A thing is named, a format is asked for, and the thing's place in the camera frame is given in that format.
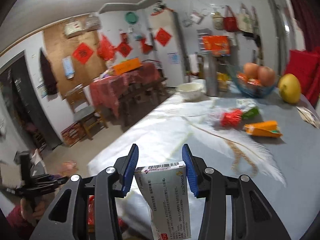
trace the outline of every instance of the blue glass bowl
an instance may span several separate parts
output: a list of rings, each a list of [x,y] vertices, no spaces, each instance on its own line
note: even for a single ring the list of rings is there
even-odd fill
[[[242,67],[227,65],[227,69],[234,84],[237,86],[240,92],[247,97],[264,98],[273,91],[273,89],[276,87],[278,83],[278,80],[276,78],[276,82],[271,87],[262,87],[262,86],[253,86],[253,85],[246,86],[240,82],[241,81],[240,79],[237,78],[238,73],[243,73]]]

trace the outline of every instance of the chair seat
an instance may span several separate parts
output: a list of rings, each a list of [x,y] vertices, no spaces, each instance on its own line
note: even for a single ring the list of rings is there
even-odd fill
[[[94,113],[95,109],[92,106],[86,106],[78,112],[75,112],[73,119],[75,122],[79,122],[81,119],[87,117],[88,115]]]

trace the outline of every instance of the silver screw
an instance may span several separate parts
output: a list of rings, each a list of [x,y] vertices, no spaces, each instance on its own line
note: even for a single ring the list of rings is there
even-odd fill
[[[80,179],[80,176],[77,175],[77,174],[71,176],[71,180],[72,180],[72,181],[77,181],[77,180],[79,180],[79,179]]]
[[[244,182],[248,182],[249,181],[249,177],[247,175],[242,175],[241,176],[241,180]]]
[[[107,169],[106,169],[106,173],[114,173],[115,172],[115,168],[114,167],[108,167]]]
[[[205,171],[205,173],[208,173],[208,174],[214,173],[214,169],[213,169],[213,168],[210,168],[210,167],[205,168],[204,171]]]

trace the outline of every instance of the doorway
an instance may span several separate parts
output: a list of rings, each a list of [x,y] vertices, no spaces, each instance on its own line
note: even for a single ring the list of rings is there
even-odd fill
[[[33,89],[24,52],[0,74],[1,92],[16,130],[28,148],[53,150],[62,142],[48,121]]]

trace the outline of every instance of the brown wooden panel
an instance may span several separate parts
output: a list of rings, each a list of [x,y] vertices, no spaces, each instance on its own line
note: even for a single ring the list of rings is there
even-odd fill
[[[67,39],[64,35],[65,24],[66,23],[61,23],[46,28],[43,31],[47,57],[51,62],[52,71],[55,74],[59,92],[62,96],[77,85],[83,84],[84,87],[89,85],[94,78],[106,70],[104,61],[97,55],[99,44],[98,32],[84,32],[80,36]],[[84,65],[72,56],[73,52],[82,42],[94,51]],[[62,59],[67,56],[71,56],[75,70],[75,76],[71,79],[66,78],[62,65]]]

